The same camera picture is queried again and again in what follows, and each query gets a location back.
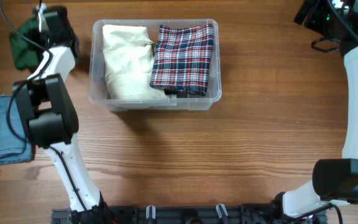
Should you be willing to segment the red plaid cloth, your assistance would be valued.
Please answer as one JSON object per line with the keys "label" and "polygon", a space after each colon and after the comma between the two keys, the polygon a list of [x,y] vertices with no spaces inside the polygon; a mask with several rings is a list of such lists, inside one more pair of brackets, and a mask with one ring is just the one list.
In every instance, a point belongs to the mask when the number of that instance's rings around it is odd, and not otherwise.
{"label": "red plaid cloth", "polygon": [[161,25],[150,87],[206,96],[213,49],[212,24],[179,29]]}

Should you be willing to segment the black cloth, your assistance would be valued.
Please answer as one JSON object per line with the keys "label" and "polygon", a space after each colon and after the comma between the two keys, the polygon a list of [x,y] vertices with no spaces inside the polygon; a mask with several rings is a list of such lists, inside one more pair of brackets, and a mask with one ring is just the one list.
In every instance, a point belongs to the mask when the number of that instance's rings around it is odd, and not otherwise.
{"label": "black cloth", "polygon": [[164,93],[166,95],[185,95],[185,92],[182,91],[177,91],[177,90],[169,90],[169,89],[164,89]]}

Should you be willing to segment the clear plastic storage container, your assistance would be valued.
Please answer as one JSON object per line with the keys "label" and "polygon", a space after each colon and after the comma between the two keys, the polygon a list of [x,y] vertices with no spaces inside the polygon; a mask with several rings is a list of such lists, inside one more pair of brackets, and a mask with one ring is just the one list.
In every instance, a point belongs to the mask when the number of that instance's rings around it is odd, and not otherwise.
{"label": "clear plastic storage container", "polygon": [[[144,26],[149,37],[155,42],[161,25],[179,29],[211,24],[214,29],[214,46],[209,81],[205,96],[186,95],[179,93],[170,95],[166,100],[114,100],[110,97],[105,82],[105,61],[103,55],[103,26]],[[127,110],[190,110],[203,111],[222,97],[221,67],[219,55],[219,26],[212,19],[162,19],[162,20],[130,20],[130,19],[100,19],[94,23],[91,56],[89,65],[88,98],[93,103],[103,105],[112,112]]]}

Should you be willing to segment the cream white cloth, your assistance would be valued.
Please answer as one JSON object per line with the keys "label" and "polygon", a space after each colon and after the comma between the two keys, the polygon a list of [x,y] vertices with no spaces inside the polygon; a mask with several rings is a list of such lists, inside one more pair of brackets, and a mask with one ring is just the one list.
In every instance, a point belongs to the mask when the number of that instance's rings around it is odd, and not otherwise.
{"label": "cream white cloth", "polygon": [[166,100],[150,87],[154,42],[144,26],[103,26],[105,82],[114,100]]}

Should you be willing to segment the green cloth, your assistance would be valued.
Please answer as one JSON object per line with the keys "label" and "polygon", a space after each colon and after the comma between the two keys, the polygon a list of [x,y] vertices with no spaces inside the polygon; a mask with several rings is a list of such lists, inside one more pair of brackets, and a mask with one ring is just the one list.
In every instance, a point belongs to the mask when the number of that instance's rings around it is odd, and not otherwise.
{"label": "green cloth", "polygon": [[[35,17],[26,20],[19,28],[19,32],[29,40],[45,47],[45,36],[39,32],[39,23]],[[14,32],[9,34],[14,66],[18,70],[35,71],[43,59],[43,50],[28,43]]]}

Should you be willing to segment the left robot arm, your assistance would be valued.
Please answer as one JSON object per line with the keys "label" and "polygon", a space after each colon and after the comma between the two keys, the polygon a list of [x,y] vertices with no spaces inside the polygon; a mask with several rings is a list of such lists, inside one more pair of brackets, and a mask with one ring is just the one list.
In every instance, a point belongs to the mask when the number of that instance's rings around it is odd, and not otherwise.
{"label": "left robot arm", "polygon": [[117,223],[91,180],[78,145],[78,116],[65,81],[80,53],[67,9],[44,3],[35,9],[43,59],[28,79],[13,87],[25,138],[43,148],[54,163],[70,200],[72,223]]}

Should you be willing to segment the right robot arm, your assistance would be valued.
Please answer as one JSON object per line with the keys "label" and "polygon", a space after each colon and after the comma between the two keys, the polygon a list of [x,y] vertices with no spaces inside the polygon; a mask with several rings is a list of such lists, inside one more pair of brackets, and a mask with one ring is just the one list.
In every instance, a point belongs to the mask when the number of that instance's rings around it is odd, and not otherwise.
{"label": "right robot arm", "polygon": [[295,23],[338,44],[348,85],[347,133],[339,159],[321,159],[312,179],[295,190],[278,194],[268,206],[269,223],[319,223],[325,210],[358,204],[358,1],[304,1]]}

